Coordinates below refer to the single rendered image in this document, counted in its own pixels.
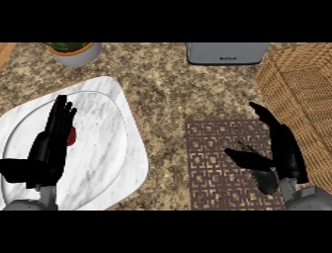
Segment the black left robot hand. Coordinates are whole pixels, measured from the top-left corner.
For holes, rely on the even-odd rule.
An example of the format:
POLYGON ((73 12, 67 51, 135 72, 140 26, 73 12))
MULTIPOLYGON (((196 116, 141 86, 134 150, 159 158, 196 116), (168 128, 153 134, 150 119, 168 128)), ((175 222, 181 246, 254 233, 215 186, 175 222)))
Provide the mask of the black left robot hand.
POLYGON ((48 115, 45 129, 38 133, 26 159, 0 159, 0 174, 8 183, 24 183, 26 188, 54 186, 63 173, 66 141, 76 108, 58 95, 48 115))

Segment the potted plant in grey pot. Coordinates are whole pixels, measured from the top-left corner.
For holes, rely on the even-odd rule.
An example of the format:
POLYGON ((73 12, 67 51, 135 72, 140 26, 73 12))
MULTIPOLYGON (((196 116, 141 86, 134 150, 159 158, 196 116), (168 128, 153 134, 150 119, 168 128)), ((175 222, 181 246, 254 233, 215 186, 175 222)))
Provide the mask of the potted plant in grey pot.
POLYGON ((50 52, 63 66, 81 67, 97 58, 101 52, 101 43, 91 42, 81 49, 70 52, 58 52, 50 48, 50 52))

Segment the brown patterned placemat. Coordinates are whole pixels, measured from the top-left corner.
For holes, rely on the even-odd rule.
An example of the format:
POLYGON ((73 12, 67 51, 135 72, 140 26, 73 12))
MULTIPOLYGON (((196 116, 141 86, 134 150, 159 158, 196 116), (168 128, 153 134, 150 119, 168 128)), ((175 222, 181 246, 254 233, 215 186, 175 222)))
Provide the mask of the brown patterned placemat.
POLYGON ((186 121, 186 157, 190 208, 223 211, 279 211, 280 193, 264 195, 248 169, 224 153, 239 142, 271 157, 270 131, 260 120, 186 121))

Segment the grey toaster appliance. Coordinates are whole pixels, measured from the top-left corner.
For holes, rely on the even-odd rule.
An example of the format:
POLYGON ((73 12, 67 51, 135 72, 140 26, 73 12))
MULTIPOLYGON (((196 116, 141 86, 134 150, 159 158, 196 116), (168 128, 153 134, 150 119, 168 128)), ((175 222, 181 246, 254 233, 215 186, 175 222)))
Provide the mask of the grey toaster appliance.
POLYGON ((258 64, 268 49, 267 42, 189 42, 186 59, 190 64, 258 64))

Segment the red round fruit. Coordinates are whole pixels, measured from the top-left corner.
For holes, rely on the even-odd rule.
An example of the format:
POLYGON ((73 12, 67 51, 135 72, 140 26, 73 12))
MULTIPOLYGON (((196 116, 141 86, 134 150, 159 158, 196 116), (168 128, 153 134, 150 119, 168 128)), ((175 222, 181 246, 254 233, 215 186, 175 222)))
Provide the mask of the red round fruit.
POLYGON ((75 143, 75 127, 70 127, 69 130, 69 135, 67 135, 67 139, 66 139, 66 146, 72 146, 75 143))

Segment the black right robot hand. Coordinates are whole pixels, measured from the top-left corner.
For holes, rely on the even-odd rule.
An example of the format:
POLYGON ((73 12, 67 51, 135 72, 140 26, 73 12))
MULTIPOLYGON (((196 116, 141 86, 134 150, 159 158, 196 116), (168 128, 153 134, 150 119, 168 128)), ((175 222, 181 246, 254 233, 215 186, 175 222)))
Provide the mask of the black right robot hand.
POLYGON ((274 168, 279 179, 292 178, 298 184, 305 184, 308 182, 305 164, 289 127, 277 121, 265 107, 254 102, 249 103, 249 106, 255 110, 260 121, 270 129, 273 158, 267 158, 249 151, 236 151, 230 148, 224 149, 224 153, 240 168, 265 172, 274 168))

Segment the white marble plate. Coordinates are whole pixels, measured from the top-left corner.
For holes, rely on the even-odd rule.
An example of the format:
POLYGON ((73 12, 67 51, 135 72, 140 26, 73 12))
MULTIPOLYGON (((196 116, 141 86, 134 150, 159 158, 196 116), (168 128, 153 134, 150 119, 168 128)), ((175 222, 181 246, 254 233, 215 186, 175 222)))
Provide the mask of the white marble plate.
POLYGON ((61 211, 103 211, 138 190, 149 174, 146 146, 124 91, 112 77, 95 77, 57 90, 1 116, 0 159, 27 157, 60 95, 76 114, 55 204, 61 211))

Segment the wicker basket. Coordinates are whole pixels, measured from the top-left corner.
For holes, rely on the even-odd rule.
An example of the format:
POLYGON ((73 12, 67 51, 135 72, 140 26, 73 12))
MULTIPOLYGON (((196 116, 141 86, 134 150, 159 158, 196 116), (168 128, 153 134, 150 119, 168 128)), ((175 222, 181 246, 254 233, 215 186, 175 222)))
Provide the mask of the wicker basket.
POLYGON ((308 183, 332 193, 332 42, 267 53, 255 81, 301 149, 308 183))

